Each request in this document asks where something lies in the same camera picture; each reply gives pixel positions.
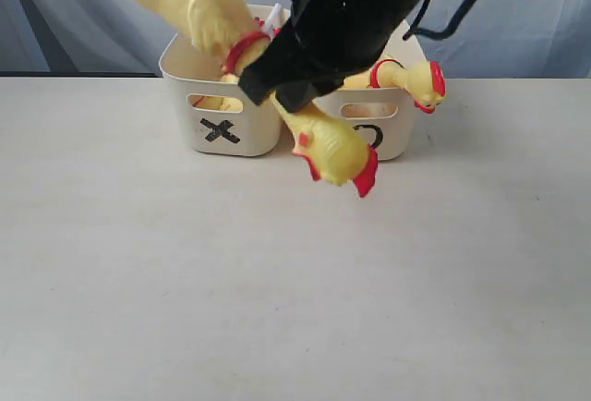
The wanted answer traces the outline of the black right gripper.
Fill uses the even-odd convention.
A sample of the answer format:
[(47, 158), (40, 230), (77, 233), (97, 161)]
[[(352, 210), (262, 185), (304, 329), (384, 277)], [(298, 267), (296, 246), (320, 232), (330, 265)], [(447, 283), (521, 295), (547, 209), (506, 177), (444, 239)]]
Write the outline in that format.
[(239, 75), (253, 103), (275, 93), (288, 114), (368, 69), (420, 0), (291, 0), (287, 27)]

